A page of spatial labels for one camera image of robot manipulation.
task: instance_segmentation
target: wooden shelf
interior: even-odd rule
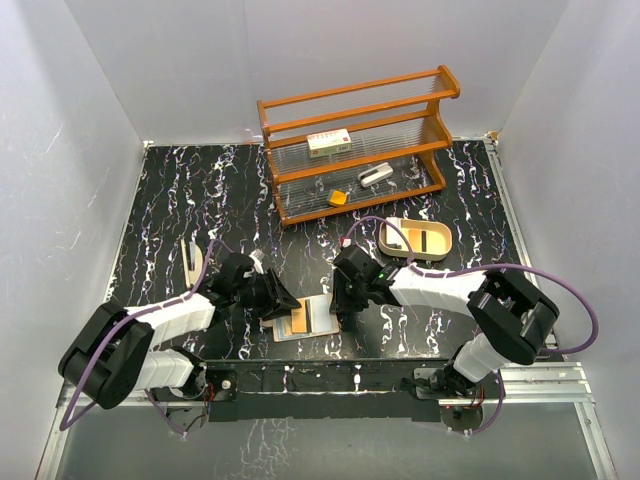
[[[280,184],[277,187],[276,204],[283,225],[424,195],[445,186],[444,177],[435,164],[433,151],[403,155],[389,160],[389,165],[393,168],[393,175],[374,188],[362,188],[356,178],[357,173],[363,170],[360,167]],[[329,191],[334,188],[349,194],[347,205],[327,205]]]
[[[266,154],[283,224],[444,188],[444,179],[431,153],[448,148],[453,142],[440,118],[439,102],[459,94],[458,82],[446,66],[440,66],[402,77],[259,101]],[[348,124],[347,119],[354,117],[359,122]],[[349,131],[352,150],[310,158],[306,136],[336,128]],[[407,178],[410,169],[418,168],[417,157],[412,159],[416,155],[422,159],[417,165],[425,172],[425,182],[420,185]],[[362,188],[357,174],[380,162],[389,162],[394,176],[374,188]],[[331,188],[323,196],[316,184],[348,190],[347,205],[329,207],[326,196]]]

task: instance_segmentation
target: black marble surface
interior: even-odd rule
[[[442,192],[282,228],[262,147],[151,148],[112,279],[113,298],[144,305],[185,291],[180,239],[195,238],[204,249],[209,231],[232,249],[261,249],[265,267],[275,267],[293,295],[330,293],[340,237],[365,215],[448,225],[453,249],[434,268],[518,262],[484,144],[457,141],[437,152],[437,161],[447,181]],[[361,225],[356,239],[381,258],[375,232],[377,226]],[[215,253],[213,269],[225,255]],[[371,305],[352,331],[274,343],[270,330],[236,309],[224,323],[173,344],[204,359],[446,358],[476,329],[472,319],[447,311]]]

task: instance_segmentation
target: black object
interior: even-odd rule
[[[446,363],[443,360],[207,360],[206,363],[207,381],[215,390],[209,410],[209,420],[214,422],[284,417],[395,417],[439,422],[438,399],[454,396],[451,392],[428,391],[423,399],[418,399],[415,387],[411,392],[403,385],[404,378],[412,378],[417,368],[442,369]],[[229,381],[224,391],[231,398],[227,394],[218,396],[224,380]],[[479,385],[484,387],[487,399],[498,398],[500,391],[492,378],[482,380]],[[158,394],[165,395],[162,400],[171,400],[166,396],[168,392]]]
[[[469,295],[467,308],[503,357],[531,365],[558,319],[559,310],[526,277],[514,270],[492,270]]]
[[[340,250],[333,260],[331,312],[337,315],[361,312],[369,300],[378,305],[400,306],[389,290],[402,263],[390,262],[382,267],[357,245]]]
[[[257,273],[254,260],[236,252],[229,254],[220,272],[203,282],[198,293],[207,297],[216,310],[237,304],[242,308],[252,309],[263,320],[302,307],[282,284],[273,268],[265,273]]]
[[[477,385],[453,368],[462,347],[464,344],[458,347],[444,368],[434,371],[428,380],[422,383],[422,388],[428,388],[432,392],[443,392],[451,396],[472,397],[475,395]]]
[[[102,339],[126,316],[127,311],[113,300],[100,305],[60,360],[58,373],[77,385]],[[105,410],[122,402],[138,380],[153,332],[149,324],[137,320],[125,325],[100,355],[83,393]]]

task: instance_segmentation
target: gray wall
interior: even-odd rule
[[[142,144],[63,0],[0,0],[0,468],[33,478]]]
[[[621,478],[638,478],[640,419],[640,5],[571,1],[500,137],[535,265],[593,302],[601,334],[584,363]],[[588,335],[561,292],[562,345]]]
[[[66,0],[127,114],[158,144],[248,142],[255,102],[444,63],[456,135],[499,129],[567,0]]]
[[[186,426],[202,411],[193,410],[176,412],[173,420]],[[485,418],[492,413],[487,405]],[[566,403],[505,404],[490,429],[469,439],[447,433],[443,424],[402,418],[197,426],[183,442],[150,406],[93,409],[69,433],[56,479],[595,478],[575,407]]]

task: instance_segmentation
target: yellow block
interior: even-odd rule
[[[307,333],[307,309],[305,301],[300,302],[302,308],[291,310],[291,332]]]
[[[332,207],[340,207],[347,203],[347,194],[341,192],[340,190],[331,190],[329,192],[329,198],[327,198],[327,202]]]

